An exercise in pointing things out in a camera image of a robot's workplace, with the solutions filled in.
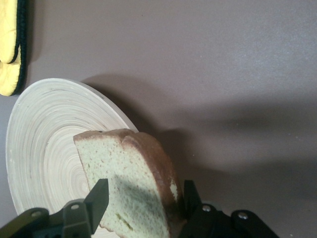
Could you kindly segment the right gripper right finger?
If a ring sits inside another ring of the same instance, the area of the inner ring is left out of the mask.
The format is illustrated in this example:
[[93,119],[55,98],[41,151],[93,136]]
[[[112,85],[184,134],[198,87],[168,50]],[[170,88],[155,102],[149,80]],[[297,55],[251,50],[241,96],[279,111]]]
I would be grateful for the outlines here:
[[230,216],[203,203],[192,180],[184,181],[187,223],[180,238],[278,238],[255,213],[236,210]]

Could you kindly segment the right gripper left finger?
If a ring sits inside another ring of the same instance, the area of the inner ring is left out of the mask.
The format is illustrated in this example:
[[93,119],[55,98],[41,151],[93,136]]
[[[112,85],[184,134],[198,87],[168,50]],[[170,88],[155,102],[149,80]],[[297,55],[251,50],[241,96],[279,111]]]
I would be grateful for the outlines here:
[[46,208],[21,213],[0,229],[2,238],[90,238],[107,209],[108,180],[100,179],[84,199],[69,201],[60,211]]

